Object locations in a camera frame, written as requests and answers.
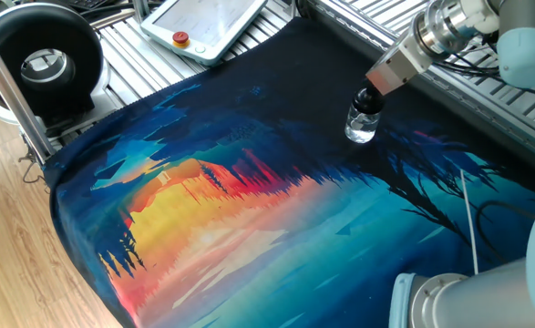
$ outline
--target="painted fabric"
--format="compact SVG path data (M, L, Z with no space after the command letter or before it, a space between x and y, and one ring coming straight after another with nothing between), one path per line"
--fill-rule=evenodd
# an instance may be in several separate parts
M386 327L395 277L472 273L472 208L535 213L535 169L402 87L344 134L373 62L293 20L247 54L105 118L45 167L57 232L138 327ZM509 260L530 220L486 210ZM500 265L478 239L482 270Z

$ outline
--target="black cable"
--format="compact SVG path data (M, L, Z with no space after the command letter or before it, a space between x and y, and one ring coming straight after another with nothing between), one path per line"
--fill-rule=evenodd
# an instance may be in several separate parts
M158 1L151 1L148 2L149 8L155 8L162 4L162 2ZM121 5L108 5L101 8L93 9L93 10L87 10L86 12L80 13L83 17L87 18L88 16L92 15L99 15L110 11L116 11L116 10L122 10L122 9L130 9L133 8L133 4L121 4Z
M310 9L304 8L302 6L302 4L305 4L304 0L294 0L294 2L295 2L295 9L300 14L300 17L312 19L312 16L310 15Z
M500 83L506 84L503 79L499 77L499 70L497 67L477 67L474 64L472 64L470 61L468 61L466 58L459 56L458 54L454 54L455 57L457 57L459 60L463 61L464 63L468 64L468 67L464 68L460 65L455 65L452 63L444 62L444 63L436 63L437 66L443 67L445 69L454 71L456 73L467 75L471 77L489 77L493 78L496 81ZM530 88L520 88L520 90L523 90L525 92L531 93L535 95L535 90Z
M481 225L482 213L489 206L500 206L500 207L506 208L508 210L512 210L515 213L517 213L519 215L522 215L523 217L531 219L531 220L535 220L535 215L530 213L530 212L528 212L528 211L526 211L526 210L523 210L523 209L521 209L521 208L519 208L517 206L514 206L512 204L508 204L508 203L506 203L504 201L499 201L499 200L486 201L486 202L482 203L478 207L478 209L476 210L476 228L478 230L479 237L481 237L481 239L484 241L486 246L492 251L492 253L494 253L494 255L496 256L496 258L498 258L498 260L500 260L502 263L508 263L508 261L502 255L500 255L500 253L492 245L492 243L489 241L488 237L486 237L486 234L482 230L482 225Z

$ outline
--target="black fabric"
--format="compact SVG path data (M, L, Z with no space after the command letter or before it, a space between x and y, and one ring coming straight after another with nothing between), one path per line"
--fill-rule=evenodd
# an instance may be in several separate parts
M535 212L535 168L411 87L386 98L373 141L358 145L348 140L346 113L372 65L323 26L297 18L245 55L113 113L48 161L46 181L58 235L77 269L124 326L386 327L400 272L471 273L460 169L468 174L472 204L502 199ZM241 199L293 200L299 197L290 192L294 188L322 192L323 197L304 197L296 211L277 217L269 210L278 205L253 208L271 220L243 224L265 233L284 231L273 241L277 251L311 243L318 251L302 252L283 268L257 256L206 293L187 285L188 277L201 279L196 273L174 272L182 284L152 288L171 276L158 274L172 272L172 256L183 249L169 246L175 253L158 258L136 250L149 236L160 236L161 245L180 235L136 235L132 227L148 226L132 215L157 204L141 196L163 191L150 190L161 172L182 179L172 176L172 169L185 161L199 163L192 164L200 171L192 183L206 181L217 193L214 199L192 193L196 201L226 202L252 188ZM213 168L220 168L221 175ZM306 181L312 187L305 187ZM354 218L343 211L349 205L364 211L379 201L382 207ZM165 216L153 219L175 219L172 206L180 204L164 206L169 207ZM197 210L180 211L180 218L214 220ZM311 214L300 215L304 211ZM524 256L531 222L506 212L490 214L486 233L492 242L510 260ZM318 244L322 236L332 239ZM482 271L499 264L481 249L479 262ZM292 275L298 267L305 272ZM257 282L270 282L272 274L289 277L281 284L305 284L301 290L309 292L262 294L257 289L243 302L252 305L252 311L241 314L249 321L237 322L236 313L225 308L233 297L228 288L236 293L251 284L249 272ZM194 292L177 309L172 310L175 299L146 302L153 294L185 293L190 287ZM164 300L160 296L157 302Z

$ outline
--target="metal rack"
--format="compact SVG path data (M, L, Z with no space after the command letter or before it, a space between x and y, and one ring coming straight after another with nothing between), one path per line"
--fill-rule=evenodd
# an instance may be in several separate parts
M291 19L288 7L270 0L221 62L229 61L258 46ZM108 62L108 83L101 94L96 97L94 95L95 109L60 137L51 139L55 149L70 143L112 110L123 108L208 69L190 58L176 55L146 36L131 10L105 22L97 22L95 28Z
M400 33L405 31L411 18L424 10L429 2L308 1L315 10L334 19L340 26L379 51L390 46ZM277 33L292 18L293 10L290 10L289 6L281 1L270 0L222 61L229 61L259 45ZM63 131L58 137L50 138L49 144L45 146L46 136L42 133L42 125L34 128L35 122L28 120L26 123L26 118L23 118L25 124L22 124L23 121L18 117L27 140L31 141L42 160L70 143L112 111L208 69L187 57L174 54L143 34L132 10L97 22L94 27L108 62L108 69L105 70L107 74L103 77L105 80L100 84L102 87L96 90L96 93L94 91L96 108L79 118L72 128ZM494 67L497 64L496 54L488 48L466 53L464 58L480 67ZM438 67L431 67L424 78L441 87L468 110L479 113L492 125L535 152L535 95L491 78L462 77Z
M429 0L309 0L324 15L365 42L384 51L409 26ZM463 55L479 67L495 67L498 56L488 47ZM493 126L535 152L535 95L488 77L463 77L431 67L424 78L479 113Z

